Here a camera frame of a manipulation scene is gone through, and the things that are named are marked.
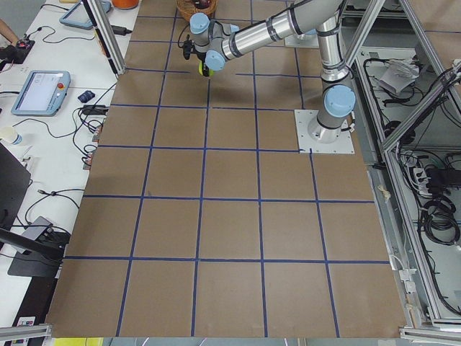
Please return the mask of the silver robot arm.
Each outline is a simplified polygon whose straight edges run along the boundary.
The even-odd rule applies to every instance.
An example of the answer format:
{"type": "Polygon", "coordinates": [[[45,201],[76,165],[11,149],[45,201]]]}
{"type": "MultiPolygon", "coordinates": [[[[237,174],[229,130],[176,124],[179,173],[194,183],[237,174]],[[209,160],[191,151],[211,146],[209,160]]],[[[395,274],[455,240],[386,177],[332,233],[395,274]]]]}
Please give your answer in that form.
{"type": "Polygon", "coordinates": [[[295,1],[281,12],[245,28],[209,19],[202,13],[189,21],[190,36],[182,43],[185,59],[195,55],[200,72],[221,71],[227,62],[291,35],[314,31],[321,56],[323,104],[308,125],[310,137],[322,144],[339,138],[341,128],[354,109],[349,67],[341,52],[340,17],[345,1],[295,1]]]}

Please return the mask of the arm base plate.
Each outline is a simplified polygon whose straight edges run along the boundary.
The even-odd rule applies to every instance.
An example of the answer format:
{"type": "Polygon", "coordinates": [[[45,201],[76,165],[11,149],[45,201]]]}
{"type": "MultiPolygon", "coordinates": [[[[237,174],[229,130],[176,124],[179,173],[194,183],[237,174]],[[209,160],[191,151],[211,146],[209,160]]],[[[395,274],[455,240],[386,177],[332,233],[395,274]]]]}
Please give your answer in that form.
{"type": "Polygon", "coordinates": [[[289,48],[312,48],[319,47],[317,34],[291,35],[285,38],[285,46],[289,48]]]}
{"type": "Polygon", "coordinates": [[[301,154],[355,154],[350,124],[340,128],[321,127],[317,110],[294,110],[298,151],[301,154]]]}

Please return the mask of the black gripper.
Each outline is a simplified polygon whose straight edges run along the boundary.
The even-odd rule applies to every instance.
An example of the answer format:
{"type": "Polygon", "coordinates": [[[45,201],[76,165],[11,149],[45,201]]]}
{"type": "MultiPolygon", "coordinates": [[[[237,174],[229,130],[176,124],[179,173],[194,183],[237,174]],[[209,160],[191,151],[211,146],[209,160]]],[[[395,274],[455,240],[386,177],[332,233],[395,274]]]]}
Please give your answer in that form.
{"type": "Polygon", "coordinates": [[[196,52],[196,55],[199,58],[199,60],[202,62],[201,63],[201,74],[203,76],[209,76],[210,75],[210,70],[205,64],[206,53],[196,52]]]}

